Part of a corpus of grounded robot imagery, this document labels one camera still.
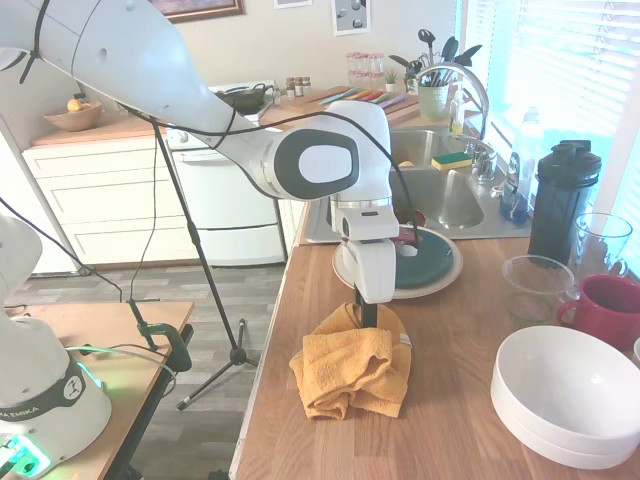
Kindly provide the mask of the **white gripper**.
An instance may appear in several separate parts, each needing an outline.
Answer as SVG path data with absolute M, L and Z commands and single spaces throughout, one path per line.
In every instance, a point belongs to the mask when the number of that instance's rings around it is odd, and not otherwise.
M 342 239 L 342 258 L 354 284 L 353 312 L 357 325 L 376 328 L 378 305 L 395 291 L 399 223 L 391 205 L 368 208 L 332 206 L 332 228 Z

